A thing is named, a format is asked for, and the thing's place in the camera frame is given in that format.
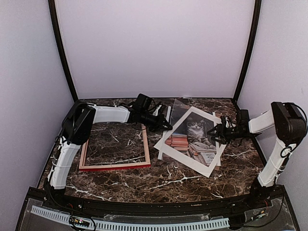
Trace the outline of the clear acrylic sheet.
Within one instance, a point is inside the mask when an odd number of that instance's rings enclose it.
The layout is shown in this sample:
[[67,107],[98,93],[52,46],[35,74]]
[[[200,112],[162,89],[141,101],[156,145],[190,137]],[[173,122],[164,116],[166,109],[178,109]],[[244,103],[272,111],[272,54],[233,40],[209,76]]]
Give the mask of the clear acrylic sheet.
[[171,114],[169,123],[174,126],[178,120],[189,110],[189,99],[188,98],[180,98],[174,101],[174,104],[171,108]]

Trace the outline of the red wooden picture frame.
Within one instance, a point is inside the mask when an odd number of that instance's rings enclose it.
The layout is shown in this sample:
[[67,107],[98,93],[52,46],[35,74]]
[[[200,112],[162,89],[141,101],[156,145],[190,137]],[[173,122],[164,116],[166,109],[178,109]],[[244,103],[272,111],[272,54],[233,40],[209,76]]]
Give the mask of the red wooden picture frame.
[[80,162],[79,162],[79,170],[80,171],[104,171],[104,170],[120,170],[120,169],[131,169],[131,168],[142,168],[142,167],[150,167],[151,160],[150,160],[150,153],[148,147],[148,139],[147,139],[147,132],[146,126],[141,125],[141,133],[142,133],[142,141],[144,147],[144,162],[136,162],[136,163],[125,163],[125,164],[116,164],[111,163],[108,165],[99,165],[99,166],[86,166],[86,154],[89,141],[86,141],[82,145],[81,155],[80,155]]

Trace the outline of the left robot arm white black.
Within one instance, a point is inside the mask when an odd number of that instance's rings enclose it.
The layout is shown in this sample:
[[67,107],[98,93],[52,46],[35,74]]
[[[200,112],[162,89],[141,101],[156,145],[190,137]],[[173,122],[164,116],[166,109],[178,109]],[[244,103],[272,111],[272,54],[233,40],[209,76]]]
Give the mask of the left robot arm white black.
[[104,106],[76,101],[62,122],[56,144],[60,153],[47,176],[48,185],[54,190],[63,190],[66,179],[80,147],[89,139],[95,123],[142,124],[151,132],[169,131],[173,127],[167,121],[160,105],[152,113],[147,106],[137,101],[130,104]]

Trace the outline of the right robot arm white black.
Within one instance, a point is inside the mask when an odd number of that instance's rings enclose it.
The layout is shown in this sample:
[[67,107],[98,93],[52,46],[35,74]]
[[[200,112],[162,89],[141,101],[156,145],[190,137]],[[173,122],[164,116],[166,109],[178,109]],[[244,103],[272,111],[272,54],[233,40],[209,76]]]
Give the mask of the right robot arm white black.
[[268,197],[284,171],[290,156],[308,133],[308,119],[301,107],[295,103],[272,102],[271,109],[251,119],[248,110],[236,112],[236,122],[221,116],[221,122],[207,134],[220,144],[232,140],[252,138],[263,131],[274,128],[276,143],[273,151],[258,177],[253,181],[245,204],[250,209],[257,208]]

